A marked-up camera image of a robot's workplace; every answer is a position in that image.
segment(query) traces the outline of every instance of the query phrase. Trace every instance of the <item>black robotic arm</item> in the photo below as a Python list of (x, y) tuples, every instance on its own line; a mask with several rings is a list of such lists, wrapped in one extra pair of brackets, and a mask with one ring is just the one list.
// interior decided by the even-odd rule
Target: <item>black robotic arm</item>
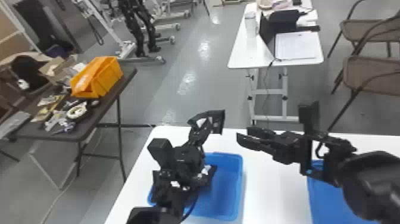
[[(192, 212), (198, 191), (211, 184), (216, 166), (204, 164), (203, 144), (208, 135), (222, 134), (225, 111), (207, 111), (191, 118), (186, 143), (173, 147), (168, 139), (156, 138), (148, 145), (160, 170), (153, 171), (153, 207), (135, 207), (127, 224), (178, 224)], [(184, 214), (185, 206), (192, 204)]]
[[(299, 107), (304, 135), (249, 127), (247, 136), (237, 134), (237, 142), (270, 154), (279, 163), (299, 163), (300, 174), (342, 188), (352, 211), (365, 220), (400, 223), (400, 158), (384, 151), (355, 154), (357, 149), (349, 141), (318, 131), (318, 108), (317, 102)], [(313, 141), (329, 149), (322, 170), (311, 163)]]

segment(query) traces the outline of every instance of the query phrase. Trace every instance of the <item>black bag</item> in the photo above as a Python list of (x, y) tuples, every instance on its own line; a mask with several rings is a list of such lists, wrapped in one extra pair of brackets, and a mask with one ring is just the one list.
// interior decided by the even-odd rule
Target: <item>black bag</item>
[(49, 82), (45, 77), (39, 75), (39, 68), (46, 63), (47, 61), (36, 61), (29, 56), (18, 56), (11, 62), (11, 69), (18, 78), (29, 84), (28, 91), (34, 91)]

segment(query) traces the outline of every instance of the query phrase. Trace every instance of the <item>folding chair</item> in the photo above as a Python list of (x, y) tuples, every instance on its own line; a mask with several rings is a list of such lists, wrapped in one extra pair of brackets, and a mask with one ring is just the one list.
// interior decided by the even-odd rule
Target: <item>folding chair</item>
[[(381, 27), (389, 27), (390, 29), (385, 29), (384, 31), (376, 32), (376, 30), (381, 30)], [(371, 40), (377, 36), (385, 35), (387, 33), (391, 33), (392, 35), (397, 35), (396, 38), (400, 39), (400, 15), (396, 15), (386, 20), (382, 20), (374, 26), (370, 27), (364, 34), (364, 36), (360, 39), (358, 45), (353, 50), (351, 56), (358, 56), (363, 50), (364, 46)], [(343, 69), (339, 72), (338, 76), (335, 79), (335, 87), (332, 89), (331, 94), (334, 94), (339, 87), (339, 85), (343, 81)]]
[[(339, 39), (342, 35), (348, 41), (350, 41), (353, 47), (355, 48), (357, 42), (361, 41), (367, 30), (369, 30), (371, 27), (383, 21), (383, 20), (351, 20), (351, 16), (353, 15), (355, 8), (357, 7), (358, 4), (362, 3), (363, 1), (365, 0), (358, 0), (350, 9), (347, 19), (340, 23), (340, 32), (328, 53), (328, 58), (330, 58), (330, 56), (332, 55), (332, 52), (335, 49), (336, 45), (338, 44)], [(375, 29), (374, 32), (371, 33), (371, 35), (374, 35), (375, 33), (382, 33), (382, 34), (377, 35), (374, 38), (368, 40), (368, 42), (386, 43), (388, 57), (392, 56), (391, 43), (400, 44), (400, 40), (396, 38), (400, 33), (400, 31), (394, 31), (395, 33), (385, 32), (390, 29), (391, 29), (390, 25), (380, 26), (379, 29)]]
[(328, 127), (328, 132), (360, 92), (400, 96), (400, 60), (351, 56), (345, 60), (343, 75), (343, 83), (352, 90), (351, 96)]

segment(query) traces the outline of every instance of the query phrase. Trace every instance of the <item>blue plastic bin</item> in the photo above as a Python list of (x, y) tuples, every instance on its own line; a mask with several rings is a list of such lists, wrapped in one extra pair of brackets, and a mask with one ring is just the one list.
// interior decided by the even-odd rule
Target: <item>blue plastic bin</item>
[[(322, 161), (313, 161), (316, 169), (323, 168)], [(379, 224), (365, 221), (353, 214), (343, 192), (325, 182), (307, 178), (308, 195), (313, 224)]]
[[(205, 164), (216, 165), (211, 186), (200, 191), (192, 216), (234, 221), (239, 214), (242, 195), (243, 158), (236, 154), (206, 153)], [(147, 197), (151, 203), (151, 190)]]

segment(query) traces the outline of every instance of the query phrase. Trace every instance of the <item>orange storage bin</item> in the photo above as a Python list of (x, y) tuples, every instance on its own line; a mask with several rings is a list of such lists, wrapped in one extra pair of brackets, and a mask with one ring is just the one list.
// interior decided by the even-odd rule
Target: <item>orange storage bin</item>
[(71, 79), (71, 95), (79, 98), (103, 97), (121, 77), (117, 57), (96, 57)]

